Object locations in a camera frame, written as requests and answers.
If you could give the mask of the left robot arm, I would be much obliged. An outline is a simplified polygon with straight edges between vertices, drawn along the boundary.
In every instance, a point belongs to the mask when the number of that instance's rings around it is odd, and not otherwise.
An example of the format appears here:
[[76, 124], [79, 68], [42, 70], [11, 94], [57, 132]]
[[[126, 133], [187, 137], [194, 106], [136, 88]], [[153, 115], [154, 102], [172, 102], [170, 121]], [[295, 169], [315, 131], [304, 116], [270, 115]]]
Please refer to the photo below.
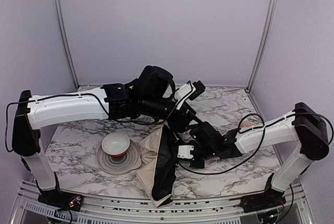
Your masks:
[[196, 121], [195, 111], [187, 104], [205, 91], [202, 82], [188, 81], [176, 88], [173, 75], [157, 66], [146, 66], [140, 76], [126, 84], [106, 84], [86, 91], [51, 96], [21, 93], [17, 106], [11, 144], [8, 152], [18, 154], [33, 174], [38, 200], [51, 206], [79, 211], [82, 196], [60, 189], [56, 173], [51, 169], [40, 142], [41, 128], [82, 120], [111, 120], [139, 123], [149, 116], [154, 125], [167, 123], [172, 131], [187, 131]]

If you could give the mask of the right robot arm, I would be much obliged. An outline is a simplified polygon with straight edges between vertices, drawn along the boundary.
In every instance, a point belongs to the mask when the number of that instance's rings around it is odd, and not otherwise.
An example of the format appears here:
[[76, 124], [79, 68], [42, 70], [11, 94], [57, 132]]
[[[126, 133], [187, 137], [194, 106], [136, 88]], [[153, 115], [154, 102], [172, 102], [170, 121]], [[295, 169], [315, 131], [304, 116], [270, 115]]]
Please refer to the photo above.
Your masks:
[[328, 136], [333, 125], [323, 115], [315, 113], [307, 104], [299, 102], [292, 111], [253, 127], [240, 127], [221, 135], [208, 122], [197, 124], [189, 132], [194, 139], [195, 159], [212, 155], [231, 159], [251, 153], [261, 147], [285, 142], [297, 142], [285, 163], [267, 179], [264, 191], [243, 196], [240, 206], [245, 213], [272, 208], [285, 203], [284, 192], [292, 182], [317, 160], [329, 154], [333, 137]]

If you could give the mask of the beige and black umbrella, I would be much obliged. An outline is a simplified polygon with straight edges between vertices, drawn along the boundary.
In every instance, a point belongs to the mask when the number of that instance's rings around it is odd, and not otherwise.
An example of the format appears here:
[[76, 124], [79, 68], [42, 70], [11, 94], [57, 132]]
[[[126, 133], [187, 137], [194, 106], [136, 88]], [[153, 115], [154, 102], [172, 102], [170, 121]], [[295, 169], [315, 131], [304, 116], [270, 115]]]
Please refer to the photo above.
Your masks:
[[136, 176], [156, 208], [172, 203], [175, 169], [179, 159], [179, 138], [168, 138], [167, 129], [167, 125], [156, 127], [139, 143], [143, 148], [141, 160], [144, 166], [136, 172]]

